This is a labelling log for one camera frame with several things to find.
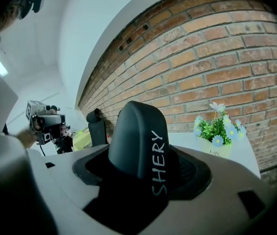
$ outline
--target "white flower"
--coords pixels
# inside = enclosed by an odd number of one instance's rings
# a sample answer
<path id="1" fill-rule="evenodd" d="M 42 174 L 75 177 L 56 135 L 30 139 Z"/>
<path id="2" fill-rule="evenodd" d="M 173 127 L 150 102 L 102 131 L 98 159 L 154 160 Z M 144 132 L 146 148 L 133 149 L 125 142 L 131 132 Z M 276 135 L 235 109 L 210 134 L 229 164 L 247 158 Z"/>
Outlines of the white flower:
<path id="1" fill-rule="evenodd" d="M 209 104 L 211 108 L 213 108 L 217 112 L 221 112 L 225 110 L 225 104 L 217 104 L 215 102 L 212 102 L 212 104 Z"/>
<path id="2" fill-rule="evenodd" d="M 231 125 L 231 120 L 228 115 L 223 116 L 223 125 L 227 128 Z"/>

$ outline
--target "yellow object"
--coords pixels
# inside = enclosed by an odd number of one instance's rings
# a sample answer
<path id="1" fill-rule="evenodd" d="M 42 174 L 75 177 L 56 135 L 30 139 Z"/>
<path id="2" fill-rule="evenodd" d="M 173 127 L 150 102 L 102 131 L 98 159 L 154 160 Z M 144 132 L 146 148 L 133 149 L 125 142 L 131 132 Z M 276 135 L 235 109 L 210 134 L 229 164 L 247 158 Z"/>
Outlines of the yellow object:
<path id="1" fill-rule="evenodd" d="M 206 139 L 202 138 L 196 138 L 198 142 L 198 146 L 200 147 L 202 152 L 209 153 L 213 156 L 218 156 L 221 158 L 229 158 L 231 152 L 232 152 L 232 144 L 222 145 L 220 147 L 216 147 L 212 144 L 212 142 L 209 142 Z"/>
<path id="2" fill-rule="evenodd" d="M 88 128 L 76 132 L 73 135 L 73 149 L 75 151 L 83 150 L 84 147 L 90 144 L 91 142 L 91 134 Z"/>

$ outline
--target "black slot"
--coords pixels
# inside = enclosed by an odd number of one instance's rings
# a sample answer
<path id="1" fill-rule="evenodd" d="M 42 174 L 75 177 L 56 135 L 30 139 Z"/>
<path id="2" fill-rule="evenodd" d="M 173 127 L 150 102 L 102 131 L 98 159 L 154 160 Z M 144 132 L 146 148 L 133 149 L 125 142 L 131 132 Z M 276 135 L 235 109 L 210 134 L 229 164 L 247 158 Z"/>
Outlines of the black slot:
<path id="1" fill-rule="evenodd" d="M 262 210 L 265 209 L 265 204 L 258 198 L 253 190 L 238 192 L 250 219 L 256 217 Z"/>

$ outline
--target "camera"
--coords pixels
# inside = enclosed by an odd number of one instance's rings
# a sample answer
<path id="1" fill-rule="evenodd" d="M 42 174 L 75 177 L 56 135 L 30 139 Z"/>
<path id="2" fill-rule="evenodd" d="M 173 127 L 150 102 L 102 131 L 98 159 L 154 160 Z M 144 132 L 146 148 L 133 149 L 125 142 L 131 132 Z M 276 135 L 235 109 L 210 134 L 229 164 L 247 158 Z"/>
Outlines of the camera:
<path id="1" fill-rule="evenodd" d="M 36 133 L 39 144 L 46 144 L 61 137 L 61 124 L 66 124 L 65 115 L 55 114 L 50 105 L 40 101 L 27 102 L 25 117 L 30 128 Z"/>

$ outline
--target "flower pot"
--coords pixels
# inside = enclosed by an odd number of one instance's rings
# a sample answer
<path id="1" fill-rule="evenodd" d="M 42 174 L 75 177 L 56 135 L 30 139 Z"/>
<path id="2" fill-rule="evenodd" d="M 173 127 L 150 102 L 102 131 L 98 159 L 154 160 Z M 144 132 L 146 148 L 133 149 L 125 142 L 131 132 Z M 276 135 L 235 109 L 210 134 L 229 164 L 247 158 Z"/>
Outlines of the flower pot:
<path id="1" fill-rule="evenodd" d="M 232 152 L 232 144 L 222 145 L 220 147 L 216 147 L 206 139 L 196 138 L 198 142 L 198 147 L 201 149 L 202 152 L 211 154 L 213 156 L 218 156 L 221 158 L 229 158 Z"/>

